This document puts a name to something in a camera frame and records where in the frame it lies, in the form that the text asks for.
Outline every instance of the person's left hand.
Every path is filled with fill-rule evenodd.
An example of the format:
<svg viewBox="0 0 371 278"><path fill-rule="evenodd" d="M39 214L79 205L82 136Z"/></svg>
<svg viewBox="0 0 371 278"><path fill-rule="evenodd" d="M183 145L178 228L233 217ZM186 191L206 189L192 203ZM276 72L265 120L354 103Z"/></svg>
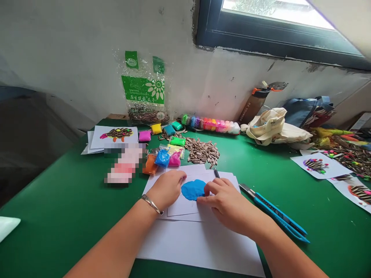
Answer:
<svg viewBox="0 0 371 278"><path fill-rule="evenodd" d="M180 185L186 177L184 171L171 170L163 173L147 192L147 196L160 211L164 211L178 199Z"/></svg>

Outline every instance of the silver bracelet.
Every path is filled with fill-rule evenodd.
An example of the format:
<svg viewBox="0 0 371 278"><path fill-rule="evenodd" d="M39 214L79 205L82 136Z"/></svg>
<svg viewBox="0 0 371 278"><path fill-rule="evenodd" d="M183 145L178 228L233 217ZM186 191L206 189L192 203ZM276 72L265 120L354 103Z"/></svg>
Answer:
<svg viewBox="0 0 371 278"><path fill-rule="evenodd" d="M147 195L143 194L142 197L141 197L141 199L143 199L144 201L146 201L147 203L149 203L151 205L151 207L153 207L155 209L155 211L157 211L158 214L163 215L163 211L160 211L158 209L158 207L155 205L155 203L153 203L152 200L149 199Z"/></svg>

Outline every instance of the hand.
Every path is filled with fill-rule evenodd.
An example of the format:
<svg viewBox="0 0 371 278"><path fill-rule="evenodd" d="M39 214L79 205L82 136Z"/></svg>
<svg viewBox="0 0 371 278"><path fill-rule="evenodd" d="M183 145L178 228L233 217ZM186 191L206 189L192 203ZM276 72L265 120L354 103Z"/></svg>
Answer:
<svg viewBox="0 0 371 278"><path fill-rule="evenodd" d="M272 218L250 203L233 184L225 178L215 178L206 184L205 197L197 202L211 207L218 220L228 229L256 238L278 227Z"/></svg>
<svg viewBox="0 0 371 278"><path fill-rule="evenodd" d="M147 192L147 196L163 211L178 199L180 185L186 177L187 174L183 171L171 170L163 173Z"/></svg>

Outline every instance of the green tabletop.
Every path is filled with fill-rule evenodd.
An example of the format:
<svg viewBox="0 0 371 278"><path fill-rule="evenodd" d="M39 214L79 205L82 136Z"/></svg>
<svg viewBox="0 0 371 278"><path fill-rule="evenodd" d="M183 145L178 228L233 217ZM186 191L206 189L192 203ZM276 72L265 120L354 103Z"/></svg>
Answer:
<svg viewBox="0 0 371 278"><path fill-rule="evenodd" d="M123 122L104 119L99 125L122 126ZM257 146L244 135L188 132L186 136L217 142L221 154L218 170L234 173L240 183L261 193L298 222L311 242L298 242L299 247L328 276L369 277L370 215L331 183L316 180L292 162L290 157L297 156L296 152L285 145ZM80 155L86 142L84 136L1 208L1 216L22 220L0 243L1 278L62 277L142 195L148 179L142 173L136 174L129 188L107 188L103 178L114 158L102 153ZM148 148L159 144L157 136L152 136ZM182 165L189 164L188 153ZM137 259L131 277L149 276L243 275Z"/></svg>

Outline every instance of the blue utility knife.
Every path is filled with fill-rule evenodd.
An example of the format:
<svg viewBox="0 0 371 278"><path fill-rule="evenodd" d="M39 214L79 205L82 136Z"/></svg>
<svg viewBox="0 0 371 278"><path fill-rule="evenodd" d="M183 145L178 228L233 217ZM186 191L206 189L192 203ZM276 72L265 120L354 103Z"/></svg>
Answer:
<svg viewBox="0 0 371 278"><path fill-rule="evenodd" d="M266 200L262 195L259 193L255 193L251 188L247 185L241 183L239 186L250 196L253 198L255 204L260 207L266 214L272 217L284 230L285 232L290 233L295 238L304 241L306 243L310 243L309 240L305 238L307 232L300 227L297 223L295 223L292 219L290 219L286 214L282 211L277 209L272 203Z"/></svg>

